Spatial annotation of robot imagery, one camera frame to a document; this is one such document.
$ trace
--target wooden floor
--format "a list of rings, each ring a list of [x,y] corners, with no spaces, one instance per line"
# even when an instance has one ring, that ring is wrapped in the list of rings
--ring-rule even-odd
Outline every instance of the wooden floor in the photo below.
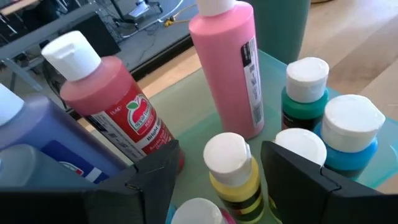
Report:
[[[300,57],[330,65],[328,85],[342,94],[360,93],[398,120],[398,0],[333,0],[313,4]],[[139,82],[151,97],[195,70],[192,47]]]

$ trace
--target barcode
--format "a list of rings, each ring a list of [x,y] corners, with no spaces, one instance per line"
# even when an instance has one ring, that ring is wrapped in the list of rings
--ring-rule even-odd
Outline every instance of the barcode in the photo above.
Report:
[[[254,122],[257,124],[258,122],[261,121],[262,118],[262,113],[261,113],[261,103],[258,103],[254,108],[253,108],[253,116],[254,116]]]
[[[254,72],[255,69],[256,69],[256,65],[255,65],[255,64],[250,65],[249,71],[250,71],[251,73]]]

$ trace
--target bottle label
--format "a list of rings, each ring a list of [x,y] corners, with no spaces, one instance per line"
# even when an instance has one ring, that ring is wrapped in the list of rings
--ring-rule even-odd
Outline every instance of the bottle label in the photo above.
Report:
[[[149,100],[134,88],[107,110],[86,119],[133,162],[173,139]]]
[[[302,128],[313,131],[315,126],[322,120],[322,115],[312,119],[298,119],[289,116],[282,110],[282,130],[288,128]]]
[[[251,116],[253,125],[256,128],[264,122],[256,37],[253,37],[241,47],[241,55],[249,95]]]
[[[230,214],[240,222],[252,222],[257,220],[264,211],[264,199],[261,193],[261,185],[258,186],[254,194],[242,202],[230,202],[223,199],[225,207]]]
[[[58,141],[50,141],[47,145],[42,147],[41,151],[94,184],[98,184],[109,178],[108,175],[76,155]]]
[[[282,221],[280,220],[280,215],[279,215],[278,209],[276,209],[276,204],[275,204],[274,200],[272,199],[272,197],[269,195],[268,195],[268,205],[269,205],[269,209],[271,210],[272,216],[276,219],[276,221],[278,223],[282,223]]]

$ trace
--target glass table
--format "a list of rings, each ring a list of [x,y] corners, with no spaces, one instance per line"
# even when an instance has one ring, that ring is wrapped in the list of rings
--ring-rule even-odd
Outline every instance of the glass table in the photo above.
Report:
[[[261,162],[261,142],[273,140],[280,131],[280,93],[285,86],[286,65],[264,52],[259,52],[259,63],[266,125],[261,134],[248,143],[254,157]],[[336,96],[338,93],[330,90],[330,97]],[[203,161],[207,141],[223,132],[203,70],[199,69],[168,87],[150,101],[185,151],[185,167],[177,177],[172,203],[179,206],[191,198],[202,197],[223,207],[210,184],[208,169]],[[379,149],[357,182],[375,189],[396,173],[398,136],[394,135],[397,133],[398,123],[387,119],[377,135]],[[260,170],[266,197],[267,184],[262,168]],[[276,223],[268,208],[261,223]]]

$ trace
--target white bottle cap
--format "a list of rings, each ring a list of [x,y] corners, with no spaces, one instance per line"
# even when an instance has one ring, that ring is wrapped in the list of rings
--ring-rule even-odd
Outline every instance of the white bottle cap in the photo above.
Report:
[[[302,128],[283,130],[276,135],[275,143],[320,166],[326,161],[325,144],[309,130]]]
[[[235,6],[236,0],[197,0],[199,14],[202,16],[217,16]]]
[[[213,202],[194,198],[184,202],[175,212],[172,224],[224,224],[221,211]]]
[[[15,117],[24,103],[23,99],[0,83],[0,126]]]
[[[64,34],[47,44],[42,55],[68,81],[81,80],[94,72],[101,58],[80,31]]]
[[[286,69],[286,93],[299,103],[319,100],[326,88],[329,65],[320,58],[307,57],[290,63]]]
[[[251,175],[250,146],[235,133],[221,133],[212,137],[203,151],[205,164],[221,184],[239,187]]]
[[[370,145],[385,120],[368,98],[341,95],[326,104],[321,136],[333,149],[359,152]]]

